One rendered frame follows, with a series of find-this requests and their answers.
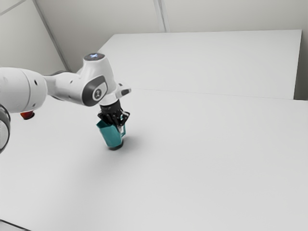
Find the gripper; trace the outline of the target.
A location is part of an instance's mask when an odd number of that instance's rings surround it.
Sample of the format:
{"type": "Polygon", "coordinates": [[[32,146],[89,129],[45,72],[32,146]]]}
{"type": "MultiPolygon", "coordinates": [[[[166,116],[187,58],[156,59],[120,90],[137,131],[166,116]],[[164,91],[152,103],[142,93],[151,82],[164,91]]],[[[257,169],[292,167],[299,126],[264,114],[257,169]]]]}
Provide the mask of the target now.
{"type": "Polygon", "coordinates": [[[110,105],[100,105],[98,118],[107,124],[118,124],[117,130],[119,133],[125,132],[125,123],[128,120],[130,113],[122,109],[120,100],[110,105]]]}

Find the teal faceted mug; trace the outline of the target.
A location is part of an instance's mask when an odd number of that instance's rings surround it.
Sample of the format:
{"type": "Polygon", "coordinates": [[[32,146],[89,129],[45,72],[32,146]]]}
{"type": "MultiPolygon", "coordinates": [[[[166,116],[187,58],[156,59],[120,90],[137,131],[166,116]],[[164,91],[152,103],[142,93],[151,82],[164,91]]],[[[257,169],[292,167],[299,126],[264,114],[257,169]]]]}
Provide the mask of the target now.
{"type": "Polygon", "coordinates": [[[100,120],[96,124],[106,145],[110,150],[116,150],[122,147],[123,137],[126,134],[126,126],[116,126],[105,123],[100,120]]]}

